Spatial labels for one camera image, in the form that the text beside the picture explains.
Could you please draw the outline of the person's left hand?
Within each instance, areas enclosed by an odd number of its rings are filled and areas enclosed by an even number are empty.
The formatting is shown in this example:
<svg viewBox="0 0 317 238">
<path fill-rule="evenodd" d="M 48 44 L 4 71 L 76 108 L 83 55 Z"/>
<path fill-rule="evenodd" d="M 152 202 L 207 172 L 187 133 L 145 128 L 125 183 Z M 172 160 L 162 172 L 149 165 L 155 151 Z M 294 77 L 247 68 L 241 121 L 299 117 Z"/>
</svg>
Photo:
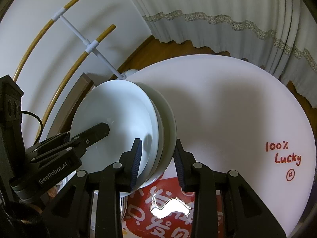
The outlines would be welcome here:
<svg viewBox="0 0 317 238">
<path fill-rule="evenodd" d="M 58 188 L 57 186 L 53 186 L 51 189 L 47 191 L 47 194 L 49 195 L 50 198 L 55 198 L 56 195 L 58 194 Z"/>
</svg>

